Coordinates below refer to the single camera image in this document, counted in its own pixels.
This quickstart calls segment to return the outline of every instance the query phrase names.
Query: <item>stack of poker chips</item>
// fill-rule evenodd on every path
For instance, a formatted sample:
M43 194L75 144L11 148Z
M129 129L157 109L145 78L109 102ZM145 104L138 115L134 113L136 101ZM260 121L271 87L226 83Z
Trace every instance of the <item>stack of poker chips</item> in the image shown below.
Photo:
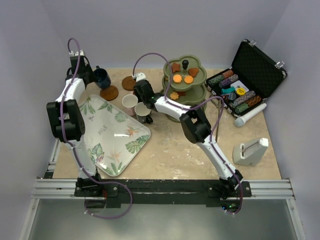
M234 112L236 114L240 114L243 111L251 108L252 106L256 105L257 103L259 103L261 101L261 97L260 96L254 96L253 98L249 99L248 101L246 101L245 103L241 104L240 106L237 106L234 110Z
M214 86L214 85L217 85L218 83L220 83L221 81L231 77L233 74L234 74L234 72L232 70L228 70L228 71L222 73L221 75L210 79L208 82L211 86Z
M238 78L238 75L237 75L237 74L234 74L234 75L228 77L227 79L221 81L221 82L219 83L219 87L220 87L220 88L224 88L224 87L226 87L226 86L234 83L234 82L237 81L238 79L239 79L239 78Z
M249 99L252 99L256 95L255 91L248 91L245 95L238 97L232 103L230 103L230 107L233 109L245 103Z

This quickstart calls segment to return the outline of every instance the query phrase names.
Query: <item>pink mug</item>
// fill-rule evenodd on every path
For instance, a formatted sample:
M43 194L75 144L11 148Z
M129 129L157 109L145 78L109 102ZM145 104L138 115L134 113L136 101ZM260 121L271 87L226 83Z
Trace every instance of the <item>pink mug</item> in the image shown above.
M122 98L122 105L125 107L124 112L129 116L134 116L135 106L138 104L138 98L136 95L128 94Z

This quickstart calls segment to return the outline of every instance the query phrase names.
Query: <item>gray floor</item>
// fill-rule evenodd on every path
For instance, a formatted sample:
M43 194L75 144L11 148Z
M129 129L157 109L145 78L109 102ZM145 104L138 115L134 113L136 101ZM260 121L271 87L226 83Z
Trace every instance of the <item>gray floor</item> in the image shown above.
M126 208L104 209L111 215ZM29 240L295 240L285 200L246 200L239 214L202 205L133 205L116 220L84 214L83 200L41 200Z

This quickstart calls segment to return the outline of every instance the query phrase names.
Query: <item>dark blue mug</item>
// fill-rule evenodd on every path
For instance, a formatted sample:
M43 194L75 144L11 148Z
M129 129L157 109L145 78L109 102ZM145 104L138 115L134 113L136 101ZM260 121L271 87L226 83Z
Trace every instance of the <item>dark blue mug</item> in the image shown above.
M96 66L96 70L93 71L93 74L96 78L95 84L101 88L106 89L110 87L111 80L106 70L103 68L100 68L99 66Z

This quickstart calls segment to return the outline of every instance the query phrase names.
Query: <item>black case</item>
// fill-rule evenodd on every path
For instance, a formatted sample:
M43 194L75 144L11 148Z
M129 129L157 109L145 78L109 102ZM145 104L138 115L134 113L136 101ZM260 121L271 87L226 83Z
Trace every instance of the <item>black case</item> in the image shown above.
M250 91L255 91L255 95L261 97L261 101L258 104L239 114L236 114L234 109L229 106L230 102L224 101L227 111L235 117L242 116L262 104L288 75L287 71L282 68L283 62L276 63L255 44L254 40L244 39L235 54L231 67L205 81L207 89L213 95L220 96L221 88L219 85L212 86L208 81L231 69Z

